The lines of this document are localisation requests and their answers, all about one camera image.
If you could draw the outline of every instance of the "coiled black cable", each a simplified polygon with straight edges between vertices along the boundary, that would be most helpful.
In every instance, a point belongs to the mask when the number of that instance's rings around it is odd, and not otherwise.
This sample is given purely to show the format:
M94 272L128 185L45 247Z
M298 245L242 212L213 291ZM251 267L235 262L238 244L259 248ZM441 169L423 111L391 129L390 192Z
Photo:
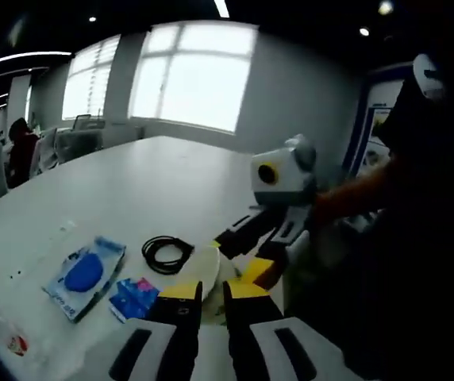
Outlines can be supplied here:
M169 261L157 260L156 252L163 246L168 246L170 244L181 251L181 258ZM188 261L194 251L194 246L176 237L158 236L146 241L142 246L141 251L146 263L153 271L163 275L174 275L177 274L179 270L181 270L181 267Z

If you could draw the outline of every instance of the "person's arm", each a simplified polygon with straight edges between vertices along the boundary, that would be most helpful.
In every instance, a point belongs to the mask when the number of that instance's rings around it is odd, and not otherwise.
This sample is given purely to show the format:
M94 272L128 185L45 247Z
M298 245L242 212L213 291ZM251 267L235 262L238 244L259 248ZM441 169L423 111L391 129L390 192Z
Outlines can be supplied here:
M388 164L375 169L370 175L318 194L314 223L323 226L341 217L388 207L404 182L404 167L401 160L392 158Z

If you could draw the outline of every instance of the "poster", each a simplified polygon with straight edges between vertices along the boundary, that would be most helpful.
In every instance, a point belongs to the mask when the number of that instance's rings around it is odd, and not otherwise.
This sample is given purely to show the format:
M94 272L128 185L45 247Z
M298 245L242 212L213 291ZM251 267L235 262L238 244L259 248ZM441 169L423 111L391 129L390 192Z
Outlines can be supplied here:
M390 112L390 108L374 108L373 113L368 113L368 117L371 116L371 122L367 121L367 125L370 123L370 137L361 161L359 176L367 175L389 161L389 148L379 139L378 134Z

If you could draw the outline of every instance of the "desk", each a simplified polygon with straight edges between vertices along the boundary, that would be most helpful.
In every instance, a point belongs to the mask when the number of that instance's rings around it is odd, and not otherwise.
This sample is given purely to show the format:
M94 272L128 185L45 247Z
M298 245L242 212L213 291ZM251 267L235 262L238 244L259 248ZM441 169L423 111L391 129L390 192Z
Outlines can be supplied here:
M57 379L120 326L107 298L74 325L41 290L63 258L102 234L127 244L119 279L144 276L158 288L173 284L174 277L147 267L141 245L160 234L210 243L255 204L250 160L154 137L60 165L0 199L0 310L30 340L52 343L50 367ZM281 293L276 297L281 300ZM227 337L225 327L201 328L194 379L234 379Z

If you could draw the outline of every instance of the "blue sponge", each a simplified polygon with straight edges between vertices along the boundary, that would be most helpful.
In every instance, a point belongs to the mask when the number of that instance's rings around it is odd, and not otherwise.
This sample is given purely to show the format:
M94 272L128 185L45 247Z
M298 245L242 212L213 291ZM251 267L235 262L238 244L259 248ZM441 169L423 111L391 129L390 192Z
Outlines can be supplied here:
M65 287L70 291L86 292L98 283L103 266L96 254L86 254L65 276Z

